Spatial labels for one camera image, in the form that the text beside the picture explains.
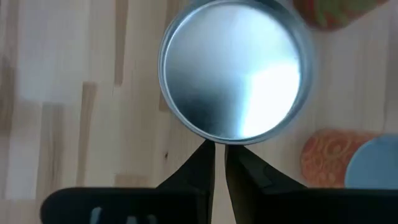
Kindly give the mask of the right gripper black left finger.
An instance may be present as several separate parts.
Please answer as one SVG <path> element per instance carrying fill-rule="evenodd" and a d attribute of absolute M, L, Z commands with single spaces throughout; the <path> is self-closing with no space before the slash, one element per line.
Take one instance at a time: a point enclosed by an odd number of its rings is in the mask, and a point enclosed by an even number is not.
<path fill-rule="evenodd" d="M 42 223 L 210 223 L 215 144 L 204 141 L 169 178 L 154 188 L 72 187 L 50 194 Z"/>

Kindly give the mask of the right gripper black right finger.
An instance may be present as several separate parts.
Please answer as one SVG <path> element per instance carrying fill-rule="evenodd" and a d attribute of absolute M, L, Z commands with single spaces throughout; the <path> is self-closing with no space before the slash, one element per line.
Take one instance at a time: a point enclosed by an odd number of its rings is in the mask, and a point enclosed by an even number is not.
<path fill-rule="evenodd" d="M 308 188 L 244 146 L 225 147 L 237 223 L 397 223 L 397 191 Z"/>

